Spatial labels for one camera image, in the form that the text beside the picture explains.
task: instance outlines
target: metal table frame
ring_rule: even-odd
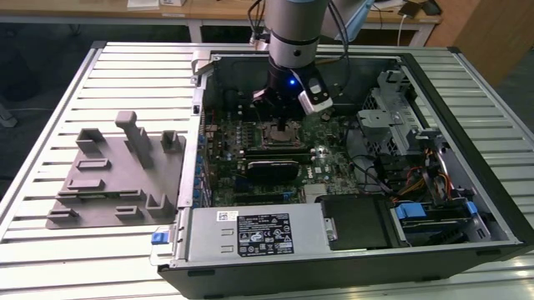
[[[157,226],[46,229],[77,154],[82,128],[121,134],[119,110],[134,109],[150,134],[189,134],[198,50],[253,50],[243,44],[95,43],[35,147],[0,202],[0,299],[183,299],[151,266]],[[534,135],[462,54],[445,48],[354,47],[357,52],[413,53],[522,212],[534,224]],[[321,51],[342,51],[322,46]],[[421,111],[429,124],[429,110]],[[170,254],[163,249],[161,254]],[[247,299],[530,299],[532,254],[481,265],[441,281],[328,289]]]
[[[134,17],[58,17],[58,16],[10,16],[0,15],[0,23],[38,24],[106,24],[106,25],[183,25],[190,29],[193,43],[202,43],[202,26],[246,26],[247,20],[187,19],[185,14],[167,14],[174,18],[134,18]],[[434,22],[409,23],[402,30],[417,31],[410,46],[425,46],[434,27]],[[365,29],[400,30],[400,23],[365,23]]]

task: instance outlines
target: white paper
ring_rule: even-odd
[[[159,0],[129,0],[130,11],[155,11],[159,9]]]

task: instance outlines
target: wooden desk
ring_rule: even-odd
[[[189,16],[193,19],[194,28],[191,29],[190,25],[190,30],[198,30],[193,32],[193,36],[202,39],[202,26],[250,26],[247,10],[251,4],[251,0],[193,0]],[[400,30],[401,20],[398,9],[370,11],[364,29]],[[422,10],[414,19],[405,20],[402,29],[417,31],[410,46],[425,46],[433,29],[441,22],[442,17],[428,16]]]
[[[193,1],[186,5],[161,6],[157,11],[129,11],[129,0],[0,0],[2,16],[54,16],[86,18],[169,18],[166,14],[187,18]]]
[[[129,11],[129,0],[0,0],[3,23],[185,25],[191,41],[202,43],[202,26],[249,26],[251,0],[189,0],[182,7],[161,6],[157,11]],[[372,11],[365,29],[398,30],[401,16],[396,12]],[[440,16],[422,11],[406,19],[404,29],[417,31],[412,46],[424,46]]]

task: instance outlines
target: power cord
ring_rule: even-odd
[[[373,3],[373,6],[376,7],[376,9],[378,9],[378,16],[381,17],[381,30],[382,30],[382,26],[385,25],[385,23],[382,22],[382,10],[378,8],[377,4]]]
[[[401,20],[401,26],[400,26],[400,36],[397,37],[397,46],[401,46],[401,32],[402,32],[402,23],[405,23],[405,19],[406,19],[408,15],[402,16],[402,20]]]
[[[344,54],[340,57],[340,60],[344,58],[346,59],[346,77],[345,77],[345,82],[342,85],[342,92],[345,91],[349,81],[352,80],[352,58],[349,57],[349,33],[348,33],[348,28],[346,24],[344,22],[344,17],[342,14],[340,13],[338,7],[336,6],[336,3],[333,0],[329,1],[329,11],[330,14],[333,15],[334,23],[337,26],[337,29],[340,31],[340,35],[342,37],[342,43],[344,43]]]
[[[253,5],[250,6],[250,8],[249,8],[249,11],[247,11],[247,17],[249,17],[249,22],[250,22],[250,28],[253,29],[253,37],[254,38],[257,38],[257,36],[258,36],[258,29],[257,29],[257,24],[253,22],[253,10],[258,7],[258,12],[257,12],[257,16],[258,16],[258,13],[259,13],[259,3],[262,2],[263,0],[257,0],[254,3],[253,3]]]

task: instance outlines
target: gray plastic stand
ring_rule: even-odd
[[[126,137],[83,129],[81,151],[49,213],[47,228],[169,224],[175,220],[186,138],[149,137],[133,111],[117,115]]]

